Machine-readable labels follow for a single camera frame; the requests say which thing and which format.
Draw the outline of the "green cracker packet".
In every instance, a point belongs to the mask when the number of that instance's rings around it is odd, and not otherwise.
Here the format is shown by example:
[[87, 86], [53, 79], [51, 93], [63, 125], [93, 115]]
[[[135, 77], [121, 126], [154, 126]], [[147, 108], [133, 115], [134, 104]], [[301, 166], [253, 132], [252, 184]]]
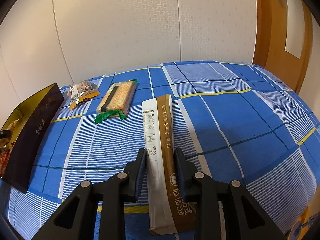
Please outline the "green cracker packet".
[[119, 117], [125, 120], [136, 91], [138, 80], [111, 83], [105, 96], [99, 103], [94, 122], [100, 124], [111, 117]]

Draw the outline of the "wooden door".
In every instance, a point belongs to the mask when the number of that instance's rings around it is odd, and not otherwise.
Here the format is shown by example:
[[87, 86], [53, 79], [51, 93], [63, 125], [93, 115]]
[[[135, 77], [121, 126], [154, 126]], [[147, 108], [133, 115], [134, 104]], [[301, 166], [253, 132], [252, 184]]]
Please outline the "wooden door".
[[311, 12], [302, 1], [298, 11], [288, 0], [257, 0], [257, 38], [253, 63], [265, 67], [299, 93], [312, 51]]

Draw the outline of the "blue plaid tablecloth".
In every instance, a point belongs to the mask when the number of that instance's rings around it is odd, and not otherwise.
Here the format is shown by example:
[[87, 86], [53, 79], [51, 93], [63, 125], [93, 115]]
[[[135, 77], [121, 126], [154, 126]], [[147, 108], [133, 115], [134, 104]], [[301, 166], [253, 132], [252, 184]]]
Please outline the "blue plaid tablecloth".
[[74, 110], [65, 98], [37, 152], [28, 192], [1, 183], [1, 210], [31, 239], [83, 180], [105, 181], [144, 147], [142, 102], [172, 98], [173, 138], [199, 171], [239, 180], [282, 232], [319, 187], [319, 120], [284, 82], [250, 63], [195, 61], [94, 77], [101, 95], [136, 79], [127, 118], [94, 122], [97, 96]]

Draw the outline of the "gold tin box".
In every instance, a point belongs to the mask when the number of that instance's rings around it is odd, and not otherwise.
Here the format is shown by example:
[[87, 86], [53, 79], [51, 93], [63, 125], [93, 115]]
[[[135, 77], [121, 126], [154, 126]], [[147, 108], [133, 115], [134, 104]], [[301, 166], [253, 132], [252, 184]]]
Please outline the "gold tin box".
[[1, 179], [25, 194], [41, 141], [64, 97], [53, 83], [22, 101], [1, 130], [11, 137], [1, 139]]

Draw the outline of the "clear orange nut packet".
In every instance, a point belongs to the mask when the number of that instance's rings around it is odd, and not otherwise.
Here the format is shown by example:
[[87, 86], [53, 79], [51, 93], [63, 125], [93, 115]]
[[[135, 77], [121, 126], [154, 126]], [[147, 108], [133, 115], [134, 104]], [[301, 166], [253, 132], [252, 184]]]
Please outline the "clear orange nut packet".
[[69, 109], [73, 110], [86, 100], [98, 96], [100, 92], [97, 85], [90, 81], [81, 81], [69, 87], [67, 96], [70, 97]]

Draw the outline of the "brown white sachet stick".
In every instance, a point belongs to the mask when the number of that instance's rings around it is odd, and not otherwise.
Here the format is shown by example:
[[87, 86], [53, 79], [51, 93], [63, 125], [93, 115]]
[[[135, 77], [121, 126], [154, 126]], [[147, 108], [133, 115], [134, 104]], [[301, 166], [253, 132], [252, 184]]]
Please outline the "brown white sachet stick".
[[183, 202], [174, 168], [171, 95], [143, 101], [142, 115], [150, 233], [167, 235], [193, 230], [196, 212]]

